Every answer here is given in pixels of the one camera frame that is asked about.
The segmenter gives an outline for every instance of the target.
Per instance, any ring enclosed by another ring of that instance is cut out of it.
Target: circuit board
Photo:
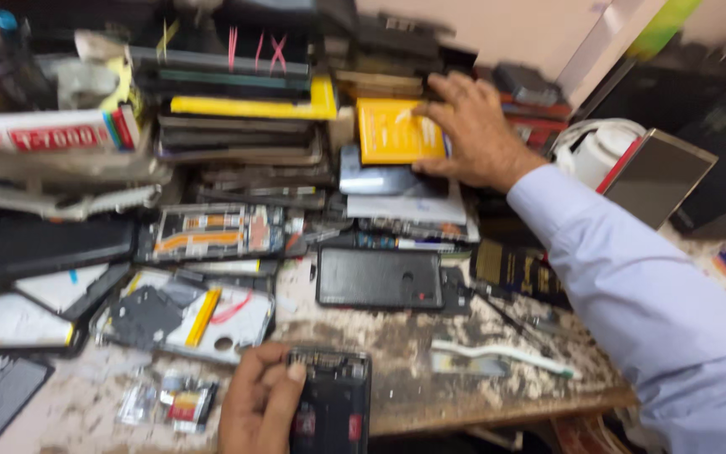
[[[266,255],[284,247],[284,210],[247,203],[178,205],[152,226],[150,262]]]

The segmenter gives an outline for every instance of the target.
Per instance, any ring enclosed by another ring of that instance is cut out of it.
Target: glue tube
[[[66,150],[129,152],[139,143],[133,109],[40,111],[0,114],[0,153],[55,153]]]

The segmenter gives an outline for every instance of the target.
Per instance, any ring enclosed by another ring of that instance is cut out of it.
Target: white wall
[[[726,44],[726,0],[702,0],[685,21],[682,42]]]
[[[556,78],[609,0],[357,0],[360,11],[382,9],[431,18],[458,31],[453,42],[478,49],[479,63],[521,61]]]
[[[558,80],[578,107],[665,0],[357,0],[432,18],[458,30],[455,42],[480,50],[479,63],[519,61]]]

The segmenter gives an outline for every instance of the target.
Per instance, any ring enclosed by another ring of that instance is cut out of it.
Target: hand
[[[223,400],[220,454],[288,454],[289,433],[304,388],[304,364],[285,366],[289,347],[266,343],[247,350]]]
[[[415,171],[508,192],[528,172],[547,163],[519,139],[503,117],[498,90],[488,83],[452,72],[448,77],[431,74],[428,84],[449,105],[428,103],[413,113],[447,132],[452,157],[417,161]]]

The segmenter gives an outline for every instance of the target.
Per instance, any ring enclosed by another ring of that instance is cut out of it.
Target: workbench
[[[534,349],[478,297],[471,303],[470,317],[324,309],[315,302],[316,283],[310,280],[314,260],[308,256],[288,261],[280,271],[277,299],[287,304],[277,307],[271,339],[368,351],[374,365],[371,436],[499,426],[636,403],[629,385],[574,315],[560,315],[561,325],[577,332],[574,339],[538,334],[584,375],[582,380],[555,377],[518,362],[510,363],[510,375],[502,378],[433,373],[429,349],[434,337],[467,346],[503,343]],[[451,264],[464,268],[467,275],[467,261],[445,263]],[[297,310],[290,312],[285,306]],[[518,317],[545,316],[551,310],[525,298],[506,309]],[[221,380],[218,404],[233,372],[226,365],[97,346],[91,341],[79,358],[55,362],[55,374],[0,438],[0,453],[215,452],[219,405],[202,435],[177,434],[163,425],[134,427],[115,422],[123,392],[132,382],[130,371],[143,364]]]

